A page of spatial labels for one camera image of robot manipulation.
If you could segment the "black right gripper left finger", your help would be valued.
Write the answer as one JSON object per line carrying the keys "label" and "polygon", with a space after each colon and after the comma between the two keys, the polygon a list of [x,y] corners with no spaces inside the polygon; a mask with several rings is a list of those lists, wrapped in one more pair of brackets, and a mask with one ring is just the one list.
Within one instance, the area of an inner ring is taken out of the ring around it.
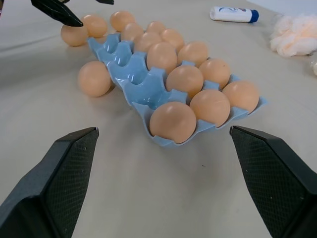
{"label": "black right gripper left finger", "polygon": [[57,139],[0,206],[2,238],[70,238],[90,179],[97,127]]}

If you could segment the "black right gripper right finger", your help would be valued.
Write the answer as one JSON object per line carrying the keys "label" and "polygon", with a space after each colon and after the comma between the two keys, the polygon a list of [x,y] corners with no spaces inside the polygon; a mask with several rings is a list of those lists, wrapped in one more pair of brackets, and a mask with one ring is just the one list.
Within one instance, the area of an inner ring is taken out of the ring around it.
{"label": "black right gripper right finger", "polygon": [[317,174],[281,138],[230,128],[248,192],[273,238],[317,236]]}

